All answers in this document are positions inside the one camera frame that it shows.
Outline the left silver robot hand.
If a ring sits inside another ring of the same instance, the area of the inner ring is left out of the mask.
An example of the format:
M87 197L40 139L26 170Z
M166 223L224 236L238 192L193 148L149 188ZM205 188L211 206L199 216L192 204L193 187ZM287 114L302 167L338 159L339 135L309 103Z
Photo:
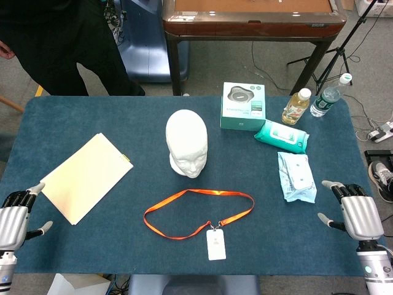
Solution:
M44 235L52 227L53 222L47 221L40 228L27 231L36 197L44 187L44 183L39 183L5 198L0 207L0 251L16 251L26 240Z

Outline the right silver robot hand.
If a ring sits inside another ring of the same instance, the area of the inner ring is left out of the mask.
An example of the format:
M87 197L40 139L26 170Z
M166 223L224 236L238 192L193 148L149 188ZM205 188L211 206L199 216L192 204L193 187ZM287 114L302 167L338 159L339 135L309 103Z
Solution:
M318 218L326 226L347 232L357 241L378 240L384 235L376 203L363 187L327 180L323 180L322 185L333 192L344 218L343 222L336 222L325 214L318 213Z

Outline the white badge holder card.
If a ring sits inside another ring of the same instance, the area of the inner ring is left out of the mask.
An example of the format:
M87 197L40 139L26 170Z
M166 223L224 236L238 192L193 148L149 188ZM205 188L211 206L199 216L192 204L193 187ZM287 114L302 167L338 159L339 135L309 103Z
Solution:
M225 239L221 222L217 226L211 226L206 231L206 242L208 250L208 259L218 261L226 259Z

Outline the white foam mannequin head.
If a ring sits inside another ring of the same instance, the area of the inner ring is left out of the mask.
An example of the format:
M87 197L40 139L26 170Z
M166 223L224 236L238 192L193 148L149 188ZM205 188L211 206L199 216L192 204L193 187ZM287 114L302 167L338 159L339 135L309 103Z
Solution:
M208 155L208 133L203 119L194 111L180 109L169 117L165 135L171 168L182 176L198 177Z

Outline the grey white sneaker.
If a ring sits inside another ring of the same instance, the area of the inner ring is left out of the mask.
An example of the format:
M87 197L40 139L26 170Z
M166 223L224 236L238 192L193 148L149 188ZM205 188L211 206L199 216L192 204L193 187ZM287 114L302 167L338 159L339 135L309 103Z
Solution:
M393 172L377 160L369 165L368 174L381 198L387 203L393 203Z

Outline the black foot pedal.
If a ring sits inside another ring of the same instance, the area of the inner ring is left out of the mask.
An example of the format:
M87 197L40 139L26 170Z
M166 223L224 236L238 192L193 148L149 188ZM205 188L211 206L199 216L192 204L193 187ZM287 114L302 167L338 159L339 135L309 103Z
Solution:
M366 150L364 152L367 165L374 161L381 161L385 166L393 170L393 150Z

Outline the light blue wipes pack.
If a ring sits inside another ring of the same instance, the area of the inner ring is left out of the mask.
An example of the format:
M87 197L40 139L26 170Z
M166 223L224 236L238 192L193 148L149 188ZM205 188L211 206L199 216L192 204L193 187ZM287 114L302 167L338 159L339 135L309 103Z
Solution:
M315 203L317 188L306 154L278 152L278 167L286 202Z

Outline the white power strip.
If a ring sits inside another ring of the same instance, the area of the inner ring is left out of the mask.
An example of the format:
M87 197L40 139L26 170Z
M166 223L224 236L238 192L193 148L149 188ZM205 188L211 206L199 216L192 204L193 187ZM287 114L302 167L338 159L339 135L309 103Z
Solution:
M386 122L368 133L368 139L375 143L380 143L391 137L393 137L393 122Z

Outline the cream spiral notebook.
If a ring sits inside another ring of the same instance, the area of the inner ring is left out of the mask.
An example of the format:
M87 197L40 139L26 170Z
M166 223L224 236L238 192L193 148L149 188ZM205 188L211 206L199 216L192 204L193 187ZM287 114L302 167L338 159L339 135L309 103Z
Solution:
M41 179L42 193L76 225L133 168L102 133Z

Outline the blue felt table cover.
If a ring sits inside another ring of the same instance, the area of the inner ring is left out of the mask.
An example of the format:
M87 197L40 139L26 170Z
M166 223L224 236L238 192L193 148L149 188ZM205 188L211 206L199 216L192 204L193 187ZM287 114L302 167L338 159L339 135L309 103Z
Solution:
M208 129L207 163L195 179L169 164L165 126L179 109L195 111ZM284 200L277 149L250 132L221 129L218 96L33 98L0 180L0 204L97 133L133 168L76 225L38 196L29 226L53 226L17 252L17 271L361 275L356 241L317 217L343 219L323 180L370 188L348 105L341 100L321 118L304 114L297 128L309 134L315 203ZM219 222L226 259L210 261L206 231Z

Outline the white cardboard box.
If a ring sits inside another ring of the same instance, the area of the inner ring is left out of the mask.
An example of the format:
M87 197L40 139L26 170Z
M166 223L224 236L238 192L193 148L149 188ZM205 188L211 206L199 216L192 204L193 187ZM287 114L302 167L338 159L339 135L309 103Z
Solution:
M47 295L106 295L110 283L97 274L57 273Z

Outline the wooden stick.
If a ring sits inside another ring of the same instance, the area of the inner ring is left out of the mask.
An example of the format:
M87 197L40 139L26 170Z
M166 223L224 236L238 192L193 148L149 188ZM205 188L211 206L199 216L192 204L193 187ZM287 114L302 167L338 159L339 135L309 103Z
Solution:
M22 114L24 113L25 109L23 107L21 107L20 105L14 103L11 100L8 100L7 98L5 98L5 97L3 97L1 95L0 95L0 102L5 104L5 105L7 105L7 106L9 106L9 107L11 107L11 108L13 108L14 110L16 110L16 111L18 111L18 112L20 112Z

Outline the black tripod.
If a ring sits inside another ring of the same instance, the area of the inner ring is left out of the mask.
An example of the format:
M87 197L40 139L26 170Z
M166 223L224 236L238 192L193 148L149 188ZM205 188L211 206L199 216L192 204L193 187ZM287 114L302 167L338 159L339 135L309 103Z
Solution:
M346 54L345 47L349 43L350 39L355 35L355 32L359 29L360 25L364 24L366 22L366 18L368 14L370 13L371 9L375 6L377 2L384 1L383 8L379 12L378 16L376 17L374 23L372 26L368 29L367 33L363 37L362 41L359 43L359 45L348 55ZM360 48L360 46L364 43L366 40L367 36L370 34L371 30L374 28L376 25L377 21L381 17L381 14L384 12L385 8L387 7L387 4L389 3L390 0L372 0L371 3L368 5L366 8L365 12L359 17L357 23L354 25L353 29L350 31L350 33L347 35L346 39L343 41L342 45L339 47L336 47L334 49L330 49L326 51L325 55L328 53L335 53L334 56L332 57L331 61L323 70L322 74L319 77L316 77L315 74L312 74L312 78L316 83L316 96L318 96L323 89L324 85L326 82L331 82L335 79L338 79L341 76L341 72L335 76L330 77L330 73L332 72L336 62L338 59L341 57L343 59L342 66L345 66L345 70L347 73L350 73L349 66L348 66L348 59L351 59L354 54L357 52L357 50Z

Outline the person in black clothes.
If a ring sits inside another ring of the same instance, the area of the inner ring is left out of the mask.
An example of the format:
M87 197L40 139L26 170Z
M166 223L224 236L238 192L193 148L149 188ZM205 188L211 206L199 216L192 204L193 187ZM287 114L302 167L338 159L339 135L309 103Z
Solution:
M102 0L0 0L0 57L18 58L50 95L88 95L78 64L109 95L145 94L128 77Z

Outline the brown mahjong table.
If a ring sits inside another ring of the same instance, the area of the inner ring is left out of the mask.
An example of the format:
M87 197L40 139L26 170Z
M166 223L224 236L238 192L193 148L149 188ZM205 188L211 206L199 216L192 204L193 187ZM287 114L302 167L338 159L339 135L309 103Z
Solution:
M346 23L341 0L161 0L173 95L182 94L182 41L310 42L291 93L302 89Z

